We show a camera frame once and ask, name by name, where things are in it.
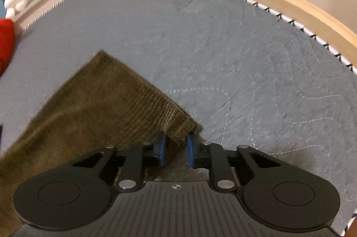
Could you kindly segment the red folded blanket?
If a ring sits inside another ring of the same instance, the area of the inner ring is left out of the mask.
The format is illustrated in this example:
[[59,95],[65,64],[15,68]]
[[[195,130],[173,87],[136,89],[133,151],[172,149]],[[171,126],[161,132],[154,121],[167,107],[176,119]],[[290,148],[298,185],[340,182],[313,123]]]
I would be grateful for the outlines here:
[[15,48],[15,26],[11,19],[0,20],[0,75],[7,69]]

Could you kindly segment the olive corduroy pants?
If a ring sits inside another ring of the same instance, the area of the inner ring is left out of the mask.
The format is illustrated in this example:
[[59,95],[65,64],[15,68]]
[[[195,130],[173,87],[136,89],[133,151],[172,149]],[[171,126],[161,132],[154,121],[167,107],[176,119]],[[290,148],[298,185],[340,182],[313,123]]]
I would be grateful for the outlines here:
[[1,157],[1,235],[18,220],[12,196],[27,178],[106,145],[119,149],[166,133],[175,156],[200,125],[145,78],[99,51],[47,101]]

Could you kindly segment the grey quilted bed cover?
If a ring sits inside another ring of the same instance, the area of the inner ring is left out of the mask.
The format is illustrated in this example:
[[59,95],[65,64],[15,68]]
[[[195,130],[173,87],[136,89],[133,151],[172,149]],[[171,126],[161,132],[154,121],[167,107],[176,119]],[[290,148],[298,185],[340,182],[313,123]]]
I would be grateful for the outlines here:
[[98,51],[201,124],[333,183],[341,232],[356,208],[356,76],[313,37],[241,0],[64,0],[21,36],[1,77],[1,150]]

